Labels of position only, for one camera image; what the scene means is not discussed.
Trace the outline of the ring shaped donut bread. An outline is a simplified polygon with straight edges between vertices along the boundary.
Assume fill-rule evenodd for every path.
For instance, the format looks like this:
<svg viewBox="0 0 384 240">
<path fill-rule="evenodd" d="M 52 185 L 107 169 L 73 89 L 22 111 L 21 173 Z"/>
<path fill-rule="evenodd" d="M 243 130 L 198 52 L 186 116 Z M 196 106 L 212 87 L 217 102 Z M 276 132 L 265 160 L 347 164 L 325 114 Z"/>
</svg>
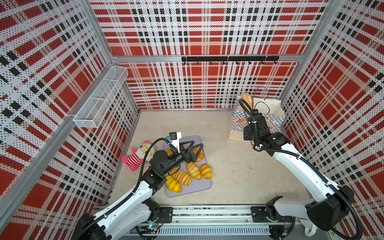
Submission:
<svg viewBox="0 0 384 240">
<path fill-rule="evenodd" d="M 195 161 L 195 163 L 199 163 L 199 162 L 201 162 L 203 159 L 204 159 L 204 157 L 205 157 L 205 153 L 204 153 L 204 151 L 201 149 L 201 148 L 195 148 L 195 149 L 193 149 L 193 152 L 196 154 L 197 152 L 199 152 L 199 155 L 198 155 L 198 158 L 197 158 L 197 160 Z"/>
</svg>

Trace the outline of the small round striped bun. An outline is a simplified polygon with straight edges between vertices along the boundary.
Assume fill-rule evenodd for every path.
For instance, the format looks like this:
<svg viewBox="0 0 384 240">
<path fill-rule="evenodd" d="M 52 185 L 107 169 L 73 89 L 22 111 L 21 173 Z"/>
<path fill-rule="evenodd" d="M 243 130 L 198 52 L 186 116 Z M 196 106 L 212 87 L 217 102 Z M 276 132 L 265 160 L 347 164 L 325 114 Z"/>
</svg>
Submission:
<svg viewBox="0 0 384 240">
<path fill-rule="evenodd" d="M 209 180 L 212 178 L 212 168 L 208 164 L 202 164 L 200 168 L 200 172 L 203 178 Z"/>
</svg>

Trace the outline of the oval brown bread roll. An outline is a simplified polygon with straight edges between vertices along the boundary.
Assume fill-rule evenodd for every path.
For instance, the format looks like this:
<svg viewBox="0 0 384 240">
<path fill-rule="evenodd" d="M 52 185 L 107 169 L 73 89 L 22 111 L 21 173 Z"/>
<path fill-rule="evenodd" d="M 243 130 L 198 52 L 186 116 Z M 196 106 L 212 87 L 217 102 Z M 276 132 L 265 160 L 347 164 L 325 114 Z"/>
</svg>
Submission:
<svg viewBox="0 0 384 240">
<path fill-rule="evenodd" d="M 253 107 L 254 107 L 254 101 L 253 101 L 253 97 L 248 94 L 248 93 L 242 93 L 241 94 L 241 99 L 244 100 L 248 105 L 247 105 L 247 108 L 249 110 L 252 110 Z"/>
</svg>

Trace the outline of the steel tongs red handle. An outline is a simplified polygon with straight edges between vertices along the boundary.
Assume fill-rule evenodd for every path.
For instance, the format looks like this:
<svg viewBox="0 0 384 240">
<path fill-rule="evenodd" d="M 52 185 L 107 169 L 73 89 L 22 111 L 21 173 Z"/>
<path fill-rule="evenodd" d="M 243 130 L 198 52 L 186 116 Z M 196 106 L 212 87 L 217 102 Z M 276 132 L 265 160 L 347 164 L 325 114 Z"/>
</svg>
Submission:
<svg viewBox="0 0 384 240">
<path fill-rule="evenodd" d="M 253 100 L 247 101 L 247 109 L 248 109 L 248 114 L 249 116 L 254 119 L 255 118 L 255 113 L 254 113 L 254 106 L 253 106 Z"/>
</svg>

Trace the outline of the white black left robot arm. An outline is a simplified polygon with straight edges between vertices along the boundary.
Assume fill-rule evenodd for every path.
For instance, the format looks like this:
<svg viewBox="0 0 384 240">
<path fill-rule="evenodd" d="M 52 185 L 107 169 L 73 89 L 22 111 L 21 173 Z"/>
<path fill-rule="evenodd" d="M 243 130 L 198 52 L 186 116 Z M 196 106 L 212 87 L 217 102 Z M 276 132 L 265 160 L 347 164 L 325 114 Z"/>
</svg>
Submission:
<svg viewBox="0 0 384 240">
<path fill-rule="evenodd" d="M 195 162 L 204 147 L 191 142 L 187 149 L 179 149 L 179 143 L 170 137 L 162 140 L 171 148 L 173 156 L 164 150 L 155 152 L 149 168 L 146 171 L 140 168 L 138 181 L 131 190 L 96 214 L 79 218 L 73 240 L 118 240 L 139 224 L 156 220 L 159 205 L 151 197 L 166 183 L 171 170 L 182 162 Z"/>
</svg>

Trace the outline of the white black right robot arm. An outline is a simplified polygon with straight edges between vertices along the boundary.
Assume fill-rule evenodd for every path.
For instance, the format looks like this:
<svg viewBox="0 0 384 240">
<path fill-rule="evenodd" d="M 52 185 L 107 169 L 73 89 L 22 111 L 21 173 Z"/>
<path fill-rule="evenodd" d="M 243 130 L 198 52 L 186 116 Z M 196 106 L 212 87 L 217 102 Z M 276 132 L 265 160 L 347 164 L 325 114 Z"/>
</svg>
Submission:
<svg viewBox="0 0 384 240">
<path fill-rule="evenodd" d="M 290 140 L 282 133 L 271 133 L 265 117 L 239 99 L 240 107 L 246 113 L 244 140 L 250 141 L 253 150 L 267 152 L 282 163 L 309 191 L 311 198 L 294 200 L 276 196 L 266 204 L 266 218 L 274 222 L 277 217 L 291 217 L 305 227 L 305 235 L 313 236 L 317 230 L 331 231 L 344 240 L 359 240 L 363 235 L 362 221 L 352 206 L 354 191 L 348 186 L 341 187 L 322 174 L 306 160 Z M 341 220 L 352 215 L 356 233 L 349 237 L 335 228 Z"/>
</svg>

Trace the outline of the blue checkered paper bag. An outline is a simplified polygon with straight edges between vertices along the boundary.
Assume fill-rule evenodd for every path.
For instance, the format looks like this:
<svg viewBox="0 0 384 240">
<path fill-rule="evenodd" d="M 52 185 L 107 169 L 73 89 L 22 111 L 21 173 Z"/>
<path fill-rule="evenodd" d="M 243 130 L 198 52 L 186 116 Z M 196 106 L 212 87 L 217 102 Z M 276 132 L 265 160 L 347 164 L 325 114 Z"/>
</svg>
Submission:
<svg viewBox="0 0 384 240">
<path fill-rule="evenodd" d="M 281 101 L 270 98 L 272 91 L 265 87 L 258 87 L 254 93 L 250 94 L 254 101 L 254 110 L 258 110 L 270 128 L 271 133 L 279 132 L 286 118 L 284 111 L 281 108 Z M 232 123 L 230 125 L 230 140 L 243 140 L 243 129 L 247 125 L 248 114 L 240 106 L 239 100 L 241 95 L 235 99 L 235 106 L 232 113 Z"/>
</svg>

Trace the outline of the striped croissant bread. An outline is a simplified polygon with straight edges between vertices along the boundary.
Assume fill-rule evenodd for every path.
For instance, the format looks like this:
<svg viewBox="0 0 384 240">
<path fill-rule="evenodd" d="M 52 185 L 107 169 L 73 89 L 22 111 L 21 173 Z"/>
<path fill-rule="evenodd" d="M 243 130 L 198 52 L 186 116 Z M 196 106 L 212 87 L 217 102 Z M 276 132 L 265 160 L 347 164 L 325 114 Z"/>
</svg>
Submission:
<svg viewBox="0 0 384 240">
<path fill-rule="evenodd" d="M 193 162 L 187 164 L 187 171 L 188 174 L 195 180 L 201 180 L 203 178 L 199 167 Z"/>
</svg>

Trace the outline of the ridged long bread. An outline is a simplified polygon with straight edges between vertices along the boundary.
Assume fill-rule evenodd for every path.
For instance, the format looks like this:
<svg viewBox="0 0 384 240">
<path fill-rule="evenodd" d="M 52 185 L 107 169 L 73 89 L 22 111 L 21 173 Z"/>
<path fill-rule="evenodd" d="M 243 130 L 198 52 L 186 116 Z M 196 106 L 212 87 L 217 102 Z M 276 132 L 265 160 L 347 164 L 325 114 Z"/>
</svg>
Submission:
<svg viewBox="0 0 384 240">
<path fill-rule="evenodd" d="M 166 153 L 168 154 L 169 157 L 171 157 L 174 154 L 171 149 L 166 149 Z"/>
<path fill-rule="evenodd" d="M 189 186 L 192 182 L 192 177 L 179 168 L 174 168 L 169 172 L 169 175 L 174 178 L 179 184 Z"/>
</svg>

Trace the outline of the lower ridged long bread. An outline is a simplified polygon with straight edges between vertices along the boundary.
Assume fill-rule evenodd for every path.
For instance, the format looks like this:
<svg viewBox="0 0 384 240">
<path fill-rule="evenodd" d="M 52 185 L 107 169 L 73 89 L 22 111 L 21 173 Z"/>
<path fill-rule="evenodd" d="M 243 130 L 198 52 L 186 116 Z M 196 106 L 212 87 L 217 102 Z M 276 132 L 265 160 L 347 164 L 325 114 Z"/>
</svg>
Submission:
<svg viewBox="0 0 384 240">
<path fill-rule="evenodd" d="M 179 184 L 189 186 L 192 182 L 192 177 L 179 168 L 174 168 L 169 172 L 169 175 L 174 178 Z"/>
</svg>

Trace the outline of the yellow orange striped bread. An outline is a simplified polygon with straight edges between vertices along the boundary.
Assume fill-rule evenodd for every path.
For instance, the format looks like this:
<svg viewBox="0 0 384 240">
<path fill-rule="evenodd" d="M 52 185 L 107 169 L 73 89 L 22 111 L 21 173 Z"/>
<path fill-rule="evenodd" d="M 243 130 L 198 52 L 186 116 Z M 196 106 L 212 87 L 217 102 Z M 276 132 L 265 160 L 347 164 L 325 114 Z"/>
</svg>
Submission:
<svg viewBox="0 0 384 240">
<path fill-rule="evenodd" d="M 182 191 L 181 184 L 171 176 L 166 176 L 166 186 L 169 191 L 180 193 Z"/>
</svg>

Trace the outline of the lavender plastic tray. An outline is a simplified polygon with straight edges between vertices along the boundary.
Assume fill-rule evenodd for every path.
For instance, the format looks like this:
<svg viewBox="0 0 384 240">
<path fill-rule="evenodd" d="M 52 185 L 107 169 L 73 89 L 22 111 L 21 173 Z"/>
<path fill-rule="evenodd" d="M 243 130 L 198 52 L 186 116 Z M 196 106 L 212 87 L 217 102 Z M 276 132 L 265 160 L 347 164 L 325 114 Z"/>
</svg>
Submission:
<svg viewBox="0 0 384 240">
<path fill-rule="evenodd" d="M 202 140 L 198 135 L 182 137 L 180 139 L 180 143 L 184 142 L 184 141 L 195 141 L 196 144 L 202 143 Z M 164 148 L 164 150 L 166 150 L 166 149 L 169 149 L 169 146 L 166 143 L 164 143 L 163 148 Z M 202 164 L 207 164 L 206 157 L 204 157 L 204 159 L 201 162 L 195 163 L 195 164 L 200 169 Z M 180 164 L 180 169 L 187 173 L 187 164 L 185 162 L 182 162 Z M 211 186 L 212 186 L 212 180 L 211 179 L 207 180 L 205 178 L 202 178 L 202 180 L 195 180 L 192 178 L 192 182 L 188 187 L 182 185 L 182 191 L 180 193 L 175 193 L 175 192 L 169 191 L 166 186 L 165 186 L 165 193 L 168 197 L 173 198 L 173 197 L 182 196 L 182 195 L 186 195 L 186 194 L 205 191 L 205 190 L 208 190 L 209 188 L 211 188 Z"/>
</svg>

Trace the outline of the pink striped plush toy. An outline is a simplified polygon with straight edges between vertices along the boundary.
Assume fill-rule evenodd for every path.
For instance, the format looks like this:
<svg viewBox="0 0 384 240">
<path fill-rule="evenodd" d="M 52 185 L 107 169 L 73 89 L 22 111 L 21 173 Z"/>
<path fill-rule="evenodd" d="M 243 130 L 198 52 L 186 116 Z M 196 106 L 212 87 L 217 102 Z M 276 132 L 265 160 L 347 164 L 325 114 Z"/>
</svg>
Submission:
<svg viewBox="0 0 384 240">
<path fill-rule="evenodd" d="M 122 162 L 132 171 L 136 171 L 138 167 L 141 166 L 146 153 L 148 152 L 148 156 L 146 158 L 146 162 L 150 161 L 153 158 L 154 153 L 157 151 L 155 147 L 152 147 L 151 143 L 145 141 L 137 148 L 132 148 L 132 154 L 129 156 L 123 156 Z"/>
</svg>

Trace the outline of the white ceramic mug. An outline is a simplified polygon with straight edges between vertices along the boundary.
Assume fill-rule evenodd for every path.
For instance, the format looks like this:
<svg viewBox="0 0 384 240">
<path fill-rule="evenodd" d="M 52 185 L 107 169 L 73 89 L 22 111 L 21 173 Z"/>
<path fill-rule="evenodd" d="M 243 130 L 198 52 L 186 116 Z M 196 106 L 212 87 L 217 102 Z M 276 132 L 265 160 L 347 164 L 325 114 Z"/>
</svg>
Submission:
<svg viewBox="0 0 384 240">
<path fill-rule="evenodd" d="M 309 220 L 303 220 L 302 224 L 303 226 L 305 226 L 305 235 L 307 237 L 312 237 L 318 229 L 317 226 L 314 225 L 312 221 L 309 221 Z"/>
</svg>

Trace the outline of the black wall hook rail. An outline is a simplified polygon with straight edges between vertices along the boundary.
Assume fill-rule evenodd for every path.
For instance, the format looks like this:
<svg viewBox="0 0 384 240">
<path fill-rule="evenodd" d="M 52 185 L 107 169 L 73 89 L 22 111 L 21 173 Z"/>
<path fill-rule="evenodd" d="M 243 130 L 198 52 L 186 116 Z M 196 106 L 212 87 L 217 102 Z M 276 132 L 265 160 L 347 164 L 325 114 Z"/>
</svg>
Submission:
<svg viewBox="0 0 384 240">
<path fill-rule="evenodd" d="M 202 63 L 202 62 L 273 62 L 276 63 L 280 56 L 216 56 L 216 57 L 181 57 L 183 63 Z"/>
</svg>

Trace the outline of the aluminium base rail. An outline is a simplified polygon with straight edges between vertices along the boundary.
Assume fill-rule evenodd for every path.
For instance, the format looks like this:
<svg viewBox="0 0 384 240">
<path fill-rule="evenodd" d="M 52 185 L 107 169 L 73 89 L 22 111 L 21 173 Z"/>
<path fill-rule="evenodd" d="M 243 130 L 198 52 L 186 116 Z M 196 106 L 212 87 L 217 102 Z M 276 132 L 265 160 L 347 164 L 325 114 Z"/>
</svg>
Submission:
<svg viewBox="0 0 384 240">
<path fill-rule="evenodd" d="M 337 240 L 333 232 L 317 230 L 312 237 L 305 227 L 291 217 L 266 218 L 265 205 L 163 205 L 155 221 L 148 220 L 122 237 L 160 239 L 166 236 L 266 236 L 286 240 L 294 227 L 304 231 L 305 240 Z"/>
</svg>

